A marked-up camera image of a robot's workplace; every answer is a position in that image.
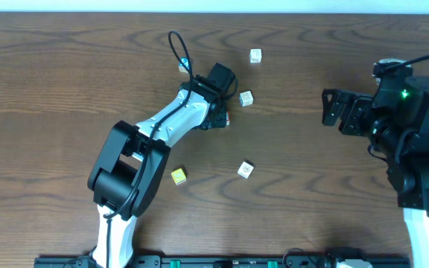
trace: wood grain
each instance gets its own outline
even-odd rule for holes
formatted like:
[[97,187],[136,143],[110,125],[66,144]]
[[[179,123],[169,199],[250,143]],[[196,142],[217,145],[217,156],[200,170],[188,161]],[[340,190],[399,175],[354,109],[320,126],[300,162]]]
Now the wood grain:
[[[137,249],[411,254],[384,163],[365,138],[321,124],[320,93],[373,93],[373,62],[429,53],[429,16],[0,13],[0,267],[96,244],[86,180],[110,128],[149,118],[188,79],[168,46],[172,29],[195,72],[231,67],[255,103],[233,99],[229,127],[174,147]],[[263,50],[261,64],[249,64],[251,48]],[[429,75],[429,63],[416,73]],[[236,174],[245,159],[256,165],[249,179]],[[189,177],[175,186],[179,165]]]

